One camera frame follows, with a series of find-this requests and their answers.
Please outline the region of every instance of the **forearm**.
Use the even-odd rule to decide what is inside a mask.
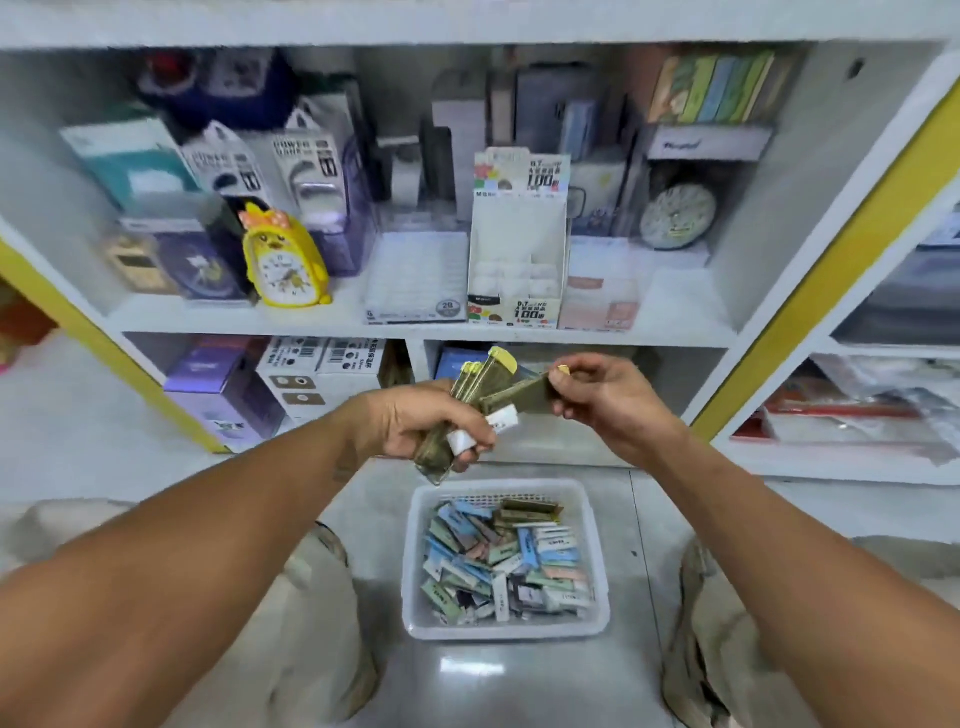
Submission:
[[[960,715],[960,613],[685,429],[665,435],[647,467],[825,725],[946,725]]]
[[[100,688],[126,683],[134,696],[118,714],[131,711],[140,726],[162,721],[228,649],[343,487],[348,476],[335,478],[337,466],[362,464],[351,435],[333,413],[184,480],[15,573],[0,586],[0,625],[8,625],[0,626],[0,710],[50,716],[54,673],[56,697],[101,676]],[[37,604],[48,605],[43,620]],[[102,716],[95,724],[109,725]]]

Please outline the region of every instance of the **gray floor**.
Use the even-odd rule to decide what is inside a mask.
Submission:
[[[85,350],[55,336],[0,376],[0,502],[139,500],[219,461],[185,440]],[[462,477],[574,477],[587,488],[610,579],[602,635],[549,643],[423,643],[404,631],[400,563],[410,498],[405,463],[373,461],[324,513],[348,548],[362,620],[383,672],[351,723],[399,728],[499,724],[663,726],[658,674],[692,535],[656,482],[619,469],[486,465]],[[960,491],[850,483],[772,483],[846,536],[960,541]]]

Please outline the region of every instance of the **hand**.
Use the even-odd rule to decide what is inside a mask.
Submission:
[[[569,375],[557,369],[561,364],[569,367]],[[663,438],[685,434],[683,422],[627,359],[572,354],[558,359],[549,376],[562,398],[554,402],[554,414],[592,427],[632,465],[645,468]]]
[[[493,428],[477,410],[450,396],[453,382],[438,379],[412,386],[366,392],[344,404],[355,422],[354,440],[360,462],[375,455],[412,458],[426,431],[442,422],[466,430],[477,447],[462,453],[457,473],[475,463],[496,443]]]

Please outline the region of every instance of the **white plastic basket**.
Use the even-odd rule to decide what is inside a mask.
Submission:
[[[503,498],[550,500],[564,507],[562,521],[577,534],[581,554],[580,568],[585,570],[593,589],[594,604],[575,615],[514,617],[509,622],[485,619],[477,624],[444,626],[433,614],[429,599],[420,589],[427,575],[424,535],[434,510],[441,503],[462,498],[483,506],[495,506]],[[603,563],[596,519],[584,486],[576,480],[489,480],[455,481],[435,488],[426,485],[414,493],[407,519],[407,540],[403,549],[403,624],[416,640],[546,640],[558,637],[585,637],[603,632],[610,623],[610,597],[607,570]]]

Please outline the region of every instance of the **barcode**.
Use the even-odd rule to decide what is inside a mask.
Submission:
[[[344,360],[344,357],[347,355],[347,345],[349,341],[340,339],[333,344],[333,351],[330,352],[330,363],[339,364]]]
[[[300,356],[309,359],[317,353],[317,346],[319,344],[320,339],[307,339],[303,342],[303,346],[300,347]]]

